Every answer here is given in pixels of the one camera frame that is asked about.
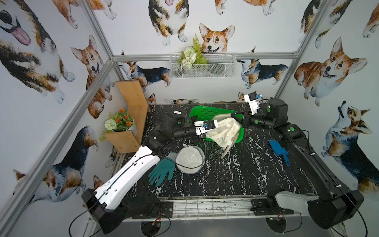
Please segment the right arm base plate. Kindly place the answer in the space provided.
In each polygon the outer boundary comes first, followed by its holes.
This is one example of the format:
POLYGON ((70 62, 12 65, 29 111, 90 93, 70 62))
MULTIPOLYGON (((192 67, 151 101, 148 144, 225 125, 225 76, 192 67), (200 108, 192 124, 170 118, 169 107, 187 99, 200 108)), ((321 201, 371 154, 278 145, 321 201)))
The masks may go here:
POLYGON ((294 214, 293 210, 280 207, 275 200, 270 198, 252 199, 251 205, 250 210, 257 216, 278 215, 280 213, 284 215, 294 214))

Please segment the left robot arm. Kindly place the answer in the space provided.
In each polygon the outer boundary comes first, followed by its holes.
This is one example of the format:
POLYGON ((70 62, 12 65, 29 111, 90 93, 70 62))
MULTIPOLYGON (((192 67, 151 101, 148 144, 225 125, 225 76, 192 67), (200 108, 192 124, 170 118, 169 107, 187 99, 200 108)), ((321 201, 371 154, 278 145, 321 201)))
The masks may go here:
POLYGON ((152 195, 126 198, 135 183, 155 164, 165 160, 161 154, 167 145, 177 140, 204 137, 217 128, 213 120, 197 121, 182 111, 168 112, 162 124, 149 133, 129 162, 108 182, 97 189, 87 189, 82 200, 103 234, 114 231, 124 219, 137 215, 160 215, 160 201, 152 195))

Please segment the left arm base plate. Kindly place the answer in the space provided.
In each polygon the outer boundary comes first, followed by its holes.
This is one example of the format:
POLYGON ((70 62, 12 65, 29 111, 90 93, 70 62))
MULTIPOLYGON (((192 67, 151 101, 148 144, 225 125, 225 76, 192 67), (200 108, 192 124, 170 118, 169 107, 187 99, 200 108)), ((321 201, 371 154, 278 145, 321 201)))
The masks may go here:
POLYGON ((162 216, 172 218, 173 217, 173 205, 172 201, 163 201, 159 204, 155 204, 145 213, 139 213, 132 216, 132 219, 157 219, 162 216))

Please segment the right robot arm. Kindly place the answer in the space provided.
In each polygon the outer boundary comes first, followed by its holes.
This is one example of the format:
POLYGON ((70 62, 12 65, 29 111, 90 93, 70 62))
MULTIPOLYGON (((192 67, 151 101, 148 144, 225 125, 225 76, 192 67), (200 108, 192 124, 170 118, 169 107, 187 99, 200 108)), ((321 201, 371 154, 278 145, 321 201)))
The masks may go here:
POLYGON ((352 218, 364 201, 358 190, 345 185, 314 152, 305 133, 288 122, 288 105, 281 99, 270 99, 263 104, 263 113, 242 112, 231 115, 243 128, 268 129, 271 137, 289 153, 290 159, 299 162, 316 191, 314 196, 280 191, 275 202, 282 209, 307 215, 323 229, 329 229, 352 218))

